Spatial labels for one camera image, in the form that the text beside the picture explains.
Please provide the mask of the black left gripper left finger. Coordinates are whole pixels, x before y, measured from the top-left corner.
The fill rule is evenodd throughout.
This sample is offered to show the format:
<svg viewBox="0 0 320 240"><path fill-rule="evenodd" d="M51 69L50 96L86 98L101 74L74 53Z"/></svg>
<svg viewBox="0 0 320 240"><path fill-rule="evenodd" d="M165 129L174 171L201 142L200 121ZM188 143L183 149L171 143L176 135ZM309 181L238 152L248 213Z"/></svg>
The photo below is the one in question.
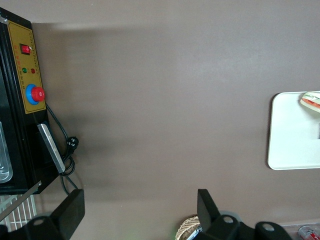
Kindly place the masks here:
<svg viewBox="0 0 320 240"><path fill-rule="evenodd" d="M38 216L23 227L9 231L0 226L2 240L69 240L85 216L85 193L73 190L49 215Z"/></svg>

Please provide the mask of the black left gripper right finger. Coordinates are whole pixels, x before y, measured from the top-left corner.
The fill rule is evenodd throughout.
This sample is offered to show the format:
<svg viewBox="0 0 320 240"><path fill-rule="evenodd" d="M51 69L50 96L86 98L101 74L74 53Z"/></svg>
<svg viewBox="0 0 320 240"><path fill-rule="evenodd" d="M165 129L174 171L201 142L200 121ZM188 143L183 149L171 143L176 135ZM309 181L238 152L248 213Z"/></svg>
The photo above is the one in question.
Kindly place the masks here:
<svg viewBox="0 0 320 240"><path fill-rule="evenodd" d="M222 214L207 189L197 190L197 216L202 232L198 240L291 240L286 230L274 222L260 221L249 227L230 214Z"/></svg>

